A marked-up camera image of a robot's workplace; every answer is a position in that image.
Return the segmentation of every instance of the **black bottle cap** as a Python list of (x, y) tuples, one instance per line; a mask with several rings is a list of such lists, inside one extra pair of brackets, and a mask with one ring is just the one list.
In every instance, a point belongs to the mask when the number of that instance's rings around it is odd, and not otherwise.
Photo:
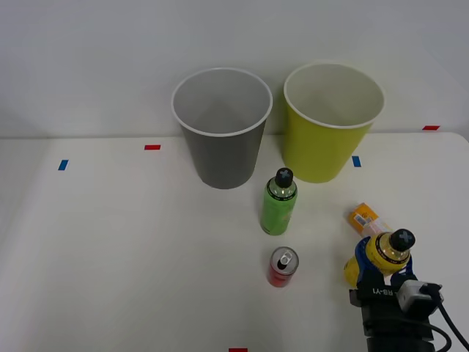
[(287, 167), (282, 167), (277, 171), (276, 184), (281, 188), (289, 188), (293, 182), (293, 171)]
[(399, 229), (389, 236), (389, 244), (399, 252), (407, 251), (415, 243), (416, 237), (406, 229)]

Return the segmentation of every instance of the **cup rim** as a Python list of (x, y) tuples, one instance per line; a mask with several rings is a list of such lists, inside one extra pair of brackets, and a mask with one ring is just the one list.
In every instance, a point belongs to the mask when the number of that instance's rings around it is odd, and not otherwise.
[[(378, 89), (380, 90), (381, 92), (381, 95), (383, 97), (383, 104), (381, 106), (381, 110), (376, 114), (375, 117), (373, 117), (371, 120), (369, 121), (366, 121), (366, 122), (362, 122), (362, 123), (359, 123), (357, 125), (350, 125), (350, 126), (339, 126), (339, 125), (330, 125), (328, 123), (324, 123), (324, 122), (320, 122), (320, 121), (317, 121), (317, 120), (314, 120), (308, 116), (306, 116), (304, 113), (302, 113), (300, 110), (298, 110), (295, 105), (293, 105), (293, 103), (290, 101), (289, 97), (288, 97), (288, 94), (287, 94), (287, 85), (288, 85), (288, 82), (289, 80), (291, 79), (291, 77), (294, 76), (294, 74), (296, 74), (298, 71), (301, 71), (301, 70), (304, 70), (308, 67), (311, 67), (311, 66), (321, 66), (321, 65), (336, 65), (336, 66), (342, 66), (342, 67), (346, 67), (346, 68), (349, 68), (351, 70), (354, 70), (355, 72), (357, 73), (360, 73), (361, 75), (367, 77), (370, 81), (374, 82), (376, 84), (376, 86), (378, 87)], [(383, 88), (373, 79), (371, 78), (370, 76), (368, 76), (366, 73), (360, 71), (360, 70), (357, 70), (356, 68), (354, 68), (353, 66), (351, 65), (346, 65), (346, 64), (343, 64), (341, 62), (334, 62), (334, 61), (320, 61), (320, 62), (310, 62), (306, 65), (303, 65), (303, 66), (300, 66), (296, 69), (294, 69), (287, 77), (287, 79), (285, 80), (285, 83), (284, 83), (284, 97), (285, 97), (285, 100), (287, 101), (288, 103), (288, 106), (290, 108), (293, 109), (294, 112), (296, 112), (298, 115), (300, 115), (303, 119), (309, 121), (309, 122), (312, 122), (316, 125), (320, 125), (320, 126), (323, 126), (323, 127), (327, 127), (327, 128), (335, 128), (335, 129), (338, 129), (338, 130), (352, 130), (352, 129), (356, 129), (356, 128), (360, 128), (360, 127), (364, 127), (364, 126), (367, 126), (367, 125), (371, 125), (377, 118), (378, 116), (380, 116), (381, 112), (383, 112), (383, 109), (384, 109), (384, 106), (385, 106), (385, 97), (384, 97), (384, 90)]]
[[(195, 76), (198, 76), (200, 74), (210, 72), (210, 71), (216, 71), (216, 70), (228, 70), (228, 71), (236, 71), (238, 73), (245, 73), (246, 75), (249, 75), (249, 76), (255, 78), (262, 86), (264, 86), (264, 88), (267, 90), (267, 92), (269, 94), (269, 107), (267, 108), (267, 111), (265, 112), (265, 115), (259, 121), (257, 121), (252, 126), (250, 126), (248, 128), (245, 128), (244, 130), (241, 130), (241, 131), (235, 131), (235, 132), (230, 132), (230, 133), (210, 133), (210, 132), (200, 131), (200, 130), (197, 130), (196, 128), (194, 128), (194, 127), (191, 127), (187, 123), (183, 122), (179, 118), (179, 116), (177, 116), (176, 111), (174, 110), (174, 97), (176, 96), (176, 93), (179, 90), (179, 88), (185, 82), (187, 82), (189, 79), (191, 79)], [(252, 131), (253, 129), (259, 127), (262, 123), (265, 122), (265, 120), (267, 119), (267, 117), (270, 114), (270, 111), (272, 110), (272, 105), (273, 105), (273, 97), (272, 97), (272, 92), (270, 91), (269, 86), (259, 76), (255, 75), (255, 74), (253, 74), (253, 73), (251, 73), (247, 70), (244, 70), (242, 68), (235, 68), (235, 67), (213, 67), (213, 68), (207, 68), (207, 69), (199, 70), (199, 71), (187, 76), (186, 78), (184, 78), (176, 86), (176, 88), (174, 89), (174, 91), (171, 95), (171, 112), (173, 113), (173, 116), (176, 118), (178, 123), (181, 124), (181, 126), (183, 126), (184, 128), (187, 128), (188, 130), (190, 130), (194, 133), (201, 134), (203, 136), (208, 136), (208, 137), (233, 137), (233, 136), (239, 136), (240, 134), (244, 134), (246, 132)]]

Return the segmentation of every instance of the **yellow bottle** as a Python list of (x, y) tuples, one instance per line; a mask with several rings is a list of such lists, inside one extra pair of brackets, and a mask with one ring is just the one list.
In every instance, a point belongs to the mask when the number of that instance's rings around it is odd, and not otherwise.
[[(370, 238), (366, 245), (366, 256), (384, 276), (392, 275), (407, 265), (410, 247), (415, 242), (416, 238), (409, 230), (380, 233)], [(359, 274), (358, 261), (354, 255), (345, 264), (345, 279), (351, 286), (356, 287)]]

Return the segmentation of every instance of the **black cable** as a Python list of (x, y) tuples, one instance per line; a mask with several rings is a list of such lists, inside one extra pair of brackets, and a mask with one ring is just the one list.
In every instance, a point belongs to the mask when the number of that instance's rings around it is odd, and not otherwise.
[(433, 331), (437, 332), (438, 334), (440, 334), (441, 336), (443, 336), (446, 340), (446, 344), (441, 349), (439, 349), (437, 352), (447, 352), (451, 348), (451, 339), (449, 338), (447, 333), (445, 333), (442, 329), (438, 328), (435, 325), (422, 323), (421, 321), (410, 320), (410, 319), (405, 319), (405, 318), (398, 318), (398, 317), (396, 317), (396, 318), (388, 317), (388, 318), (369, 319), (367, 321), (364, 321), (363, 325), (365, 326), (366, 324), (384, 322), (384, 321), (397, 321), (397, 322), (400, 322), (400, 323), (407, 323), (407, 324), (422, 326), (424, 328), (428, 328), (430, 330), (433, 330)]
[(441, 301), (441, 296), (440, 296), (440, 285), (436, 284), (426, 284), (422, 286), (420, 291), (422, 293), (426, 293), (430, 297), (432, 297), (432, 300), (437, 304), (438, 309), (441, 312), (441, 315), (443, 318), (445, 318), (448, 326), (450, 329), (453, 331), (453, 333), (456, 335), (457, 339), (462, 343), (464, 348), (469, 351), (469, 343), (466, 341), (466, 339), (461, 335), (457, 327), (454, 325), (453, 321), (449, 317), (445, 307), (443, 307), (443, 302)]

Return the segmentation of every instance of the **yellow paper cup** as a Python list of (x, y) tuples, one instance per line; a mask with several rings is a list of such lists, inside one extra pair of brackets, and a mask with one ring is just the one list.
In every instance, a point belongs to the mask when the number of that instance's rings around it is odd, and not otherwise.
[(381, 88), (339, 64), (310, 64), (285, 81), (287, 130), (283, 158), (300, 180), (335, 178), (384, 106)]

